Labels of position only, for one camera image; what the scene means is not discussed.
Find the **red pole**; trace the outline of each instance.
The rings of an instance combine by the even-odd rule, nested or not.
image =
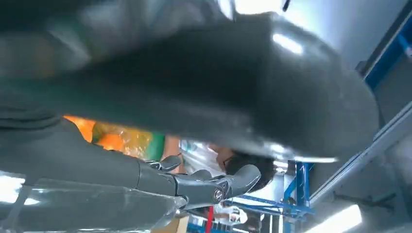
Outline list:
[[[213,223],[213,206],[209,207],[209,214],[207,215],[207,223],[205,233],[210,233]]]

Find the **white ceiling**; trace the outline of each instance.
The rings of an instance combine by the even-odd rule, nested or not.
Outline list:
[[[291,0],[285,17],[321,37],[354,68],[369,58],[407,1]]]

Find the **green object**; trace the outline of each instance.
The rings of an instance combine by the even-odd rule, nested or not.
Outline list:
[[[145,153],[148,160],[160,160],[163,155],[163,148],[165,146],[165,136],[153,133],[152,141],[147,147]]]

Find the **metal screw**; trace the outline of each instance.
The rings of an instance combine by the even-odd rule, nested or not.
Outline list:
[[[223,192],[220,189],[216,189],[213,198],[215,201],[221,201],[223,199]]]

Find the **orange object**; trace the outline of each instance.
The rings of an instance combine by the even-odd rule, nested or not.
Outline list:
[[[120,135],[112,133],[104,134],[97,144],[101,145],[106,150],[122,151],[124,147],[123,139]]]
[[[83,138],[87,142],[91,142],[91,140],[93,139],[93,127],[96,121],[80,118],[77,116],[64,116],[64,118],[73,122],[79,129],[80,133],[82,133]]]

